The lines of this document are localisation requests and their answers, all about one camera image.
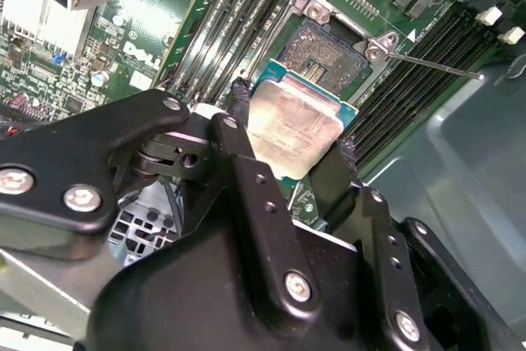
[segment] screw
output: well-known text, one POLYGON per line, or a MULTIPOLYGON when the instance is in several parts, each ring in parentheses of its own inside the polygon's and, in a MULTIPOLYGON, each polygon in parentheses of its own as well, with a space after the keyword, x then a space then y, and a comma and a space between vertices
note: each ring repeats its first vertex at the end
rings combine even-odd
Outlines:
POLYGON ((417 229, 417 231, 420 232, 421 234, 427 234, 427 229, 424 228, 424 226, 420 224, 419 222, 415 222, 414 226, 417 229))
POLYGON ((311 287, 306 279, 298 273, 287 273, 285 276, 285 286, 288 293, 298 302, 306 302, 311 298, 311 287))
POLYGON ((372 49, 371 51, 369 51, 369 58, 372 60, 372 61, 375 61, 378 59, 378 50, 376 49, 372 49))
POLYGON ((405 312, 397 312, 395 318, 398 327, 407 339, 415 343, 420 340, 420 330, 418 330, 417 324, 415 324, 413 318, 408 316, 405 312))
POLYGON ((317 18, 320 15, 320 9, 318 7, 309 8, 309 17, 317 18))
POLYGON ((387 43, 389 44, 394 44, 396 41, 396 36, 395 35, 389 35, 387 36, 387 43))
POLYGON ((181 109, 181 105, 176 99, 167 98, 163 101, 163 104, 171 110, 178 111, 181 109))
POLYGON ((0 193, 20 195, 28 192, 35 184, 35 179, 22 169, 0 170, 0 193))
POLYGON ((73 211, 89 213, 99 208, 102 199, 90 185, 77 185, 69 188, 64 194, 64 204, 73 211))
POLYGON ((230 117, 223 118, 223 122, 226 123, 229 127, 232 127, 234 129, 238 127, 238 123, 233 118, 230 118, 230 117))
POLYGON ((372 198, 375 200, 375 201, 378 201, 378 202, 381 202, 381 201, 384 201, 380 195, 380 193, 378 193, 378 191, 371 191, 371 195, 372 195, 372 198))

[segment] ram slot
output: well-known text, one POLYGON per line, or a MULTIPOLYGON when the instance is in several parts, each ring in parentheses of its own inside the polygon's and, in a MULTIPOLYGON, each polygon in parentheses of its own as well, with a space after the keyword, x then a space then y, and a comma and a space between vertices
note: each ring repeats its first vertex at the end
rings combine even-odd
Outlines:
MULTIPOLYGON (((409 54, 467 69, 495 45, 495 35, 475 24, 471 14, 453 9, 409 54)), ((433 102, 457 79, 401 62, 362 104, 345 132, 354 135, 358 168, 363 169, 408 126, 429 115, 427 110, 433 102)))

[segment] cable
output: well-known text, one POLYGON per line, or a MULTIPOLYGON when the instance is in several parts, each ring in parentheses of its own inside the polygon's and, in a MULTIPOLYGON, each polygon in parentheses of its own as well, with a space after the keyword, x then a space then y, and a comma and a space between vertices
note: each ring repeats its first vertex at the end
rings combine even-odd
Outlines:
POLYGON ((175 229, 177 231, 178 237, 180 238, 182 234, 181 212, 179 211, 178 203, 175 201, 175 194, 172 190, 172 184, 162 178, 159 178, 159 182, 163 185, 164 191, 166 192, 166 197, 168 198, 168 203, 170 204, 170 209, 172 210, 173 223, 175 224, 175 229))

